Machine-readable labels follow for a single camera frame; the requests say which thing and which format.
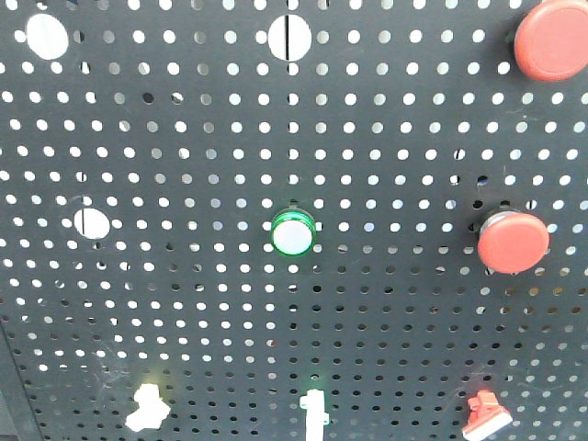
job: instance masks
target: red plastic clip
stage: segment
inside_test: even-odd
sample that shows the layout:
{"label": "red plastic clip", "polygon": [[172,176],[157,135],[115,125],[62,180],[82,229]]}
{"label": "red plastic clip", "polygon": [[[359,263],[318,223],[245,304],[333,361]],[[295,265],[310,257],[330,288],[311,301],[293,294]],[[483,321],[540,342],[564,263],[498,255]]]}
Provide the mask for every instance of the red plastic clip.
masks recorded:
{"label": "red plastic clip", "polygon": [[468,441],[481,441],[513,421],[511,414],[498,403],[496,395],[481,390],[468,400],[471,413],[463,436]]}

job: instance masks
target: green light ring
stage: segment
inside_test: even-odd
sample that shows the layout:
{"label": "green light ring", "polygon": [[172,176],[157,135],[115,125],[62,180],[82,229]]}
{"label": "green light ring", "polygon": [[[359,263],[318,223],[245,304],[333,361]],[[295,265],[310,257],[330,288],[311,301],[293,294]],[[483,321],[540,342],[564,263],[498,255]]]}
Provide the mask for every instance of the green light ring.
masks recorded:
{"label": "green light ring", "polygon": [[[310,231],[311,231],[311,243],[309,244],[308,248],[306,248],[301,253],[297,254],[288,254],[284,253],[280,250],[276,244],[274,243],[274,231],[276,230],[277,226],[286,222],[286,221],[297,221],[302,222]],[[304,211],[303,209],[284,209],[280,211],[272,220],[272,229],[271,229],[271,243],[274,249],[276,249],[280,254],[287,255],[287,256],[297,256],[303,255],[307,251],[309,251],[314,243],[316,242],[316,224],[314,218],[310,213]]]}

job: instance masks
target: button cap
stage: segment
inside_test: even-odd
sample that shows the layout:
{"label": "button cap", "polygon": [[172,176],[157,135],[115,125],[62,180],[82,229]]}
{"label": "button cap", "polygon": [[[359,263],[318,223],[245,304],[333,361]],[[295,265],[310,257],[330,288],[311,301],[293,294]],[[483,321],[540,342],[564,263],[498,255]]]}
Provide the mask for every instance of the button cap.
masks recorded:
{"label": "button cap", "polygon": [[481,261],[498,273],[526,271],[548,250],[549,233],[535,216],[509,212],[495,215],[482,227],[478,254]]}
{"label": "button cap", "polygon": [[282,254],[306,253],[312,247],[315,235],[314,219],[302,209],[285,209],[272,220],[271,241]]}
{"label": "button cap", "polygon": [[588,2],[546,0],[534,7],[516,31],[514,56],[534,80],[577,74],[588,64]]}

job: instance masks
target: red button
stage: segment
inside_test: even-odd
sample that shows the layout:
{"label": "red button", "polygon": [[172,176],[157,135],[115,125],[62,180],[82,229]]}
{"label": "red button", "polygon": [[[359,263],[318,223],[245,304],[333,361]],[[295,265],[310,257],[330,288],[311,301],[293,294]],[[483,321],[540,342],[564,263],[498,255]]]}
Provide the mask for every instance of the red button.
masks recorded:
{"label": "red button", "polygon": [[481,232],[478,254],[497,273],[526,271],[548,250],[548,229],[535,216],[511,212],[489,223]]}
{"label": "red button", "polygon": [[516,31],[514,56],[534,80],[577,74],[588,64],[588,2],[546,0],[535,6]]}

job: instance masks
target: round hole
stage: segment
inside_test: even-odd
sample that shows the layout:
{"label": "round hole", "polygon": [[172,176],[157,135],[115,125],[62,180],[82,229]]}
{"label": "round hole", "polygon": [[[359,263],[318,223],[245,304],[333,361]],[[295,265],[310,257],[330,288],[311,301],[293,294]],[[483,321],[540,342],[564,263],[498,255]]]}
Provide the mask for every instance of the round hole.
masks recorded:
{"label": "round hole", "polygon": [[75,229],[86,239],[102,239],[110,232],[110,221],[97,209],[79,209],[73,215]]}
{"label": "round hole", "polygon": [[61,21],[49,14],[31,17],[26,33],[28,46],[43,60],[55,60],[67,52],[67,31]]}
{"label": "round hole", "polygon": [[143,101],[146,104],[151,104],[154,100],[155,100],[154,96],[152,94],[150,94],[149,92],[146,92],[143,94]]}
{"label": "round hole", "polygon": [[291,14],[278,17],[269,27],[267,44],[275,57],[295,62],[311,48],[311,28],[302,17]]}

